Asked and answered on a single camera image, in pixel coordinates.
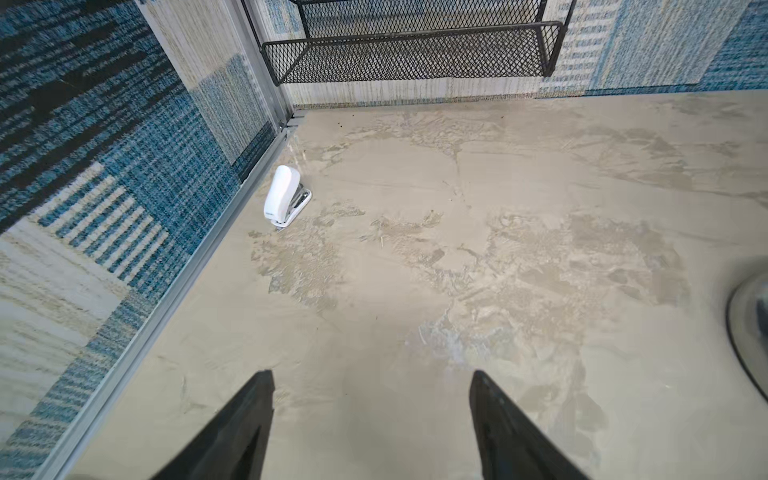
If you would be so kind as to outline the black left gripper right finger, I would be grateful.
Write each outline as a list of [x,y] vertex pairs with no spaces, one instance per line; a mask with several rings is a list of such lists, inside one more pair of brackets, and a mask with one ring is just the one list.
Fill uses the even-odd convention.
[[588,479],[482,370],[469,402],[485,479]]

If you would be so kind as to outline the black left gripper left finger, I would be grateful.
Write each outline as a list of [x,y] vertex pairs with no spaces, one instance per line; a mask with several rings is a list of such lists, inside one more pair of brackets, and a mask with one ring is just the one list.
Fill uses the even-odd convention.
[[256,372],[156,479],[259,479],[274,408],[270,370]]

